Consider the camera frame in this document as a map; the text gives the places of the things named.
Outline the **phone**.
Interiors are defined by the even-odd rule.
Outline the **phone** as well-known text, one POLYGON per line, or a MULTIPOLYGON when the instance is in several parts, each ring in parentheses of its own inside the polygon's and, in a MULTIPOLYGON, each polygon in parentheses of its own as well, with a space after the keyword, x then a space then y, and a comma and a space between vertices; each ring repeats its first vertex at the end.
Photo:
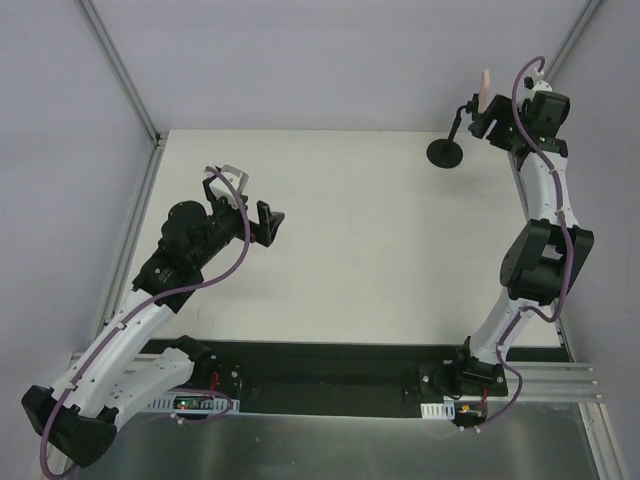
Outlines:
POLYGON ((488 68, 485 68, 481 74, 480 88, 478 92, 478 113, 479 114, 483 114, 487 110, 491 102, 490 84, 491 84, 490 70, 488 68))

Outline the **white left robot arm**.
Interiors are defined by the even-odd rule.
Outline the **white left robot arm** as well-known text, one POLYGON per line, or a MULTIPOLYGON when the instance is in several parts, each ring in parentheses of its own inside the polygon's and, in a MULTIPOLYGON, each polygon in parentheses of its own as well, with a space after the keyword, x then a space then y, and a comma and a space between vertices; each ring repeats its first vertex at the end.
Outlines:
POLYGON ((257 221, 247 215, 243 193, 247 176, 230 167, 211 168, 202 182, 207 206, 197 201, 174 205, 161 227, 151 257, 134 278, 109 324, 79 360, 49 387, 31 386, 21 400, 40 435, 44 475, 56 478, 47 462, 55 447, 75 466, 96 463, 122 427, 160 395, 176 390, 200 390, 208 397, 229 398, 238 388, 238 367, 226 372, 203 343, 184 335, 152 364, 126 375, 125 370, 151 337, 173 319, 193 293, 209 286, 204 267, 233 240, 241 253, 257 243, 270 246, 285 220, 282 212, 257 203, 257 221))

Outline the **black phone stand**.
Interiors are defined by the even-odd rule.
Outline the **black phone stand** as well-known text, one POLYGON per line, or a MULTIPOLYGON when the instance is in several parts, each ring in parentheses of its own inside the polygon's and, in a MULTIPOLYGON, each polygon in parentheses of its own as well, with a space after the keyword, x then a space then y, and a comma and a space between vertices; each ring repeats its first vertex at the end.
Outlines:
POLYGON ((458 167, 463 160, 463 150, 455 141, 455 136, 461 126, 464 114, 475 118, 479 114, 480 95, 475 93, 472 99, 457 108, 454 120, 446 138, 432 141, 426 148, 426 157, 429 162, 441 169, 453 169, 458 167))

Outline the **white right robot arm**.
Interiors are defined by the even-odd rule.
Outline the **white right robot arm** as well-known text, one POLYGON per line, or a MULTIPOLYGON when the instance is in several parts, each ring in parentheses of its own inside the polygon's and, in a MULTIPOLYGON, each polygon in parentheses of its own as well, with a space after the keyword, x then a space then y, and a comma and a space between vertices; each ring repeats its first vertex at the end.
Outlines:
POLYGON ((502 291, 487 319, 430 376, 431 389, 443 396, 506 394, 504 363, 514 340, 534 317, 557 320, 593 248, 593 232, 580 227, 571 208, 568 148, 557 136, 569 110, 568 97, 538 90, 520 103, 503 95, 484 103, 474 94, 456 112, 470 115, 474 137, 507 153, 526 223, 502 260, 502 291), (545 314, 548 306, 557 311, 545 314))

